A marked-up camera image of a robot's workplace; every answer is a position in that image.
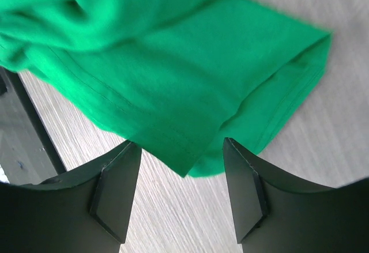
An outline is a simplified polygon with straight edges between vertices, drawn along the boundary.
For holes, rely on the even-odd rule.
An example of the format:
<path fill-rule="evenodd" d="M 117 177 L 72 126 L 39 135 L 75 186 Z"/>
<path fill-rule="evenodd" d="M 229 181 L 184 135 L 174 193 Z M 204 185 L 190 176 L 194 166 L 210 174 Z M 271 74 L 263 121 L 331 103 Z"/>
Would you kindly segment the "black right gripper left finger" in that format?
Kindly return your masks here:
<path fill-rule="evenodd" d="M 124 142 L 40 184 L 1 184 L 2 252 L 118 252 L 142 150 Z"/>

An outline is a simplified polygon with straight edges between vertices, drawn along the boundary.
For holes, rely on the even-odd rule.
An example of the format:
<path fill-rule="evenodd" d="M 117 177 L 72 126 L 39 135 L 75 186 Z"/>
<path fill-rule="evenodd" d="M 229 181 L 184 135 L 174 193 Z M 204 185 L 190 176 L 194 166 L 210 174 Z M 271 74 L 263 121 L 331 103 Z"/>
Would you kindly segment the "green t shirt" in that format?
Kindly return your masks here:
<path fill-rule="evenodd" d="M 1 0 L 1 66 L 48 82 L 180 176 L 258 154 L 325 72 L 331 34 L 253 0 Z"/>

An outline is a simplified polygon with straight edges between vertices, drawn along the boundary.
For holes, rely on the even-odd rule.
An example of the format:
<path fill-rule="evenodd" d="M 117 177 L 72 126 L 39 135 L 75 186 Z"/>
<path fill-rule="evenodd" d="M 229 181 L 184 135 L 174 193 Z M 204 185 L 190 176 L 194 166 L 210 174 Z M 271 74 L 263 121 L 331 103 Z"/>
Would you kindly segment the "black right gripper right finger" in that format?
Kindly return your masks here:
<path fill-rule="evenodd" d="M 297 177 L 234 139 L 223 144 L 237 242 L 244 252 L 367 252 L 368 180 L 339 188 Z"/>

